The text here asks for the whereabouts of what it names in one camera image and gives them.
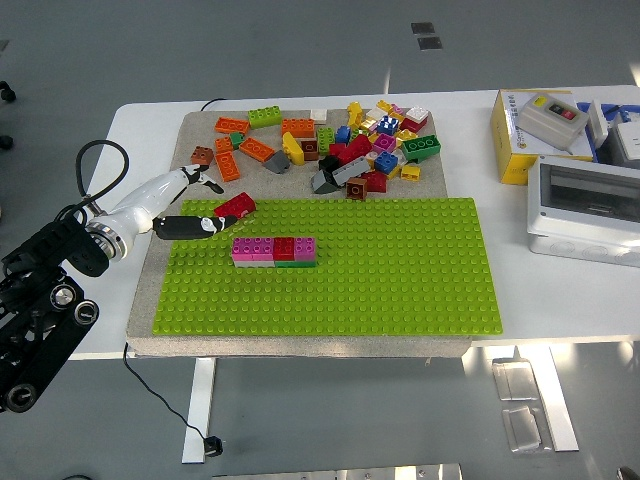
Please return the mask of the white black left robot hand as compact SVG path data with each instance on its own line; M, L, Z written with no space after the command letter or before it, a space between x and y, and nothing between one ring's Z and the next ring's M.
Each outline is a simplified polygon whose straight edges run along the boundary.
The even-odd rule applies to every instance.
M218 194L224 192L205 174L207 169L206 165L193 164L155 177L127 195L110 213L92 219L90 225L108 227L115 239L126 246L131 246L137 235L150 230L164 240L194 240L228 229L237 222L236 216L162 216L192 184L203 184Z

